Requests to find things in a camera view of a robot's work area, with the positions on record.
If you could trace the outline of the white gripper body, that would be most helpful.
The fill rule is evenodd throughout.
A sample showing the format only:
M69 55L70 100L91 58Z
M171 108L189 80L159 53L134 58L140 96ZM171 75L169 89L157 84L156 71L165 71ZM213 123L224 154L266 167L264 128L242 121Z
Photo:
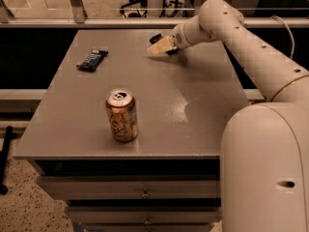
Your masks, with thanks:
M193 23L178 24L172 31L172 39L177 48L184 49L196 44L195 27Z

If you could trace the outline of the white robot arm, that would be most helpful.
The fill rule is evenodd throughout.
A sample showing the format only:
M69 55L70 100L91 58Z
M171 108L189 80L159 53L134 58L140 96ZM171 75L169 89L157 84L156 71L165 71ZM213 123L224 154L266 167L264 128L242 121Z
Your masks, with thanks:
M221 41L264 96L221 140L223 232L309 232L309 72L248 31L241 12L207 0L152 54Z

